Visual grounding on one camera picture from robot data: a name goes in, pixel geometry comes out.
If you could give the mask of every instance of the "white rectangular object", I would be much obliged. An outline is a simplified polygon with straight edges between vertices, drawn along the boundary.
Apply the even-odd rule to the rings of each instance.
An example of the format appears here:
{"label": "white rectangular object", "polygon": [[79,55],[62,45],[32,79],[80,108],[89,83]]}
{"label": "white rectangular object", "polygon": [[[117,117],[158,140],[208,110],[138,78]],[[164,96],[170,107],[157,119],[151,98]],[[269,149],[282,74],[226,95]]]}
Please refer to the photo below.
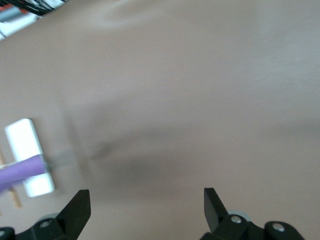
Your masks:
{"label": "white rectangular object", "polygon": [[[43,154],[35,126],[31,119],[23,118],[4,128],[15,161],[21,162],[35,155]],[[55,190],[49,172],[29,177],[24,182],[29,197],[36,197]]]}

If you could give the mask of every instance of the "purple object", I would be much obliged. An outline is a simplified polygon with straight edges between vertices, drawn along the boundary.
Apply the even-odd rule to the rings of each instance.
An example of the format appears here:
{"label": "purple object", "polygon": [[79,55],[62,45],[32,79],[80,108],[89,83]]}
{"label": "purple object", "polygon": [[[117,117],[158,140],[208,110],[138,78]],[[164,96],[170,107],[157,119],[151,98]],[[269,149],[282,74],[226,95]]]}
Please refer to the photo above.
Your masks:
{"label": "purple object", "polygon": [[0,170],[0,193],[23,180],[46,173],[42,154],[32,156]]}

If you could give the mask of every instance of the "wooden stick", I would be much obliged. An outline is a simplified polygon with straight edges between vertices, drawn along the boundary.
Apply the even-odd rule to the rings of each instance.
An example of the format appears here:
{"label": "wooden stick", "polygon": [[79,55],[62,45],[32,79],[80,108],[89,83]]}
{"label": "wooden stick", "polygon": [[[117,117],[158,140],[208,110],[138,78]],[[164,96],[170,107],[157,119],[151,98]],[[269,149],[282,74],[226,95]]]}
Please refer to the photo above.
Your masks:
{"label": "wooden stick", "polygon": [[[5,165],[6,162],[5,162],[5,159],[3,157],[3,154],[1,152],[1,149],[0,149],[0,165]],[[16,190],[14,190],[13,187],[9,188],[9,193],[11,195],[11,198],[13,200],[13,205],[16,207],[16,208],[21,208],[22,207],[22,204],[21,204],[21,201],[19,199],[19,196],[18,196],[18,193]]]}

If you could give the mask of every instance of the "silver bolt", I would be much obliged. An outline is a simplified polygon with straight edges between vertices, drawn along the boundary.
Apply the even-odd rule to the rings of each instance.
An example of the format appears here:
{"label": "silver bolt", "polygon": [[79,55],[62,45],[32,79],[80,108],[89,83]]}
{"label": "silver bolt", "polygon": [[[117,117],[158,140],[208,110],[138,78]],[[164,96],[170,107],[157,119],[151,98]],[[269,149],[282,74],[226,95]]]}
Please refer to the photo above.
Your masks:
{"label": "silver bolt", "polygon": [[285,227],[282,226],[280,223],[275,222],[274,224],[272,224],[272,227],[279,231],[279,232],[284,232],[285,231]]}
{"label": "silver bolt", "polygon": [[238,216],[232,216],[231,221],[234,222],[235,224],[240,224],[242,222],[241,218]]}
{"label": "silver bolt", "polygon": [[44,221],[43,223],[40,224],[39,227],[40,227],[40,228],[46,228],[46,227],[49,226],[50,222],[51,222],[51,221]]}

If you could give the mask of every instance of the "gray surface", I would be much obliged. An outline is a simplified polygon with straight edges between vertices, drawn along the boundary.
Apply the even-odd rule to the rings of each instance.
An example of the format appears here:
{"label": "gray surface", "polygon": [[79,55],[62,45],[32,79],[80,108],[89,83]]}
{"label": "gray surface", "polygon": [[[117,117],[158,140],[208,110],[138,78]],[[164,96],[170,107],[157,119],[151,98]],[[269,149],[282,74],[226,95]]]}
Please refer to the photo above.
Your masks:
{"label": "gray surface", "polygon": [[[199,239],[203,188],[259,226],[319,237],[320,2],[72,0],[0,43],[0,127],[32,118],[57,191],[89,188],[81,239]],[[1,147],[12,155],[2,133]]]}

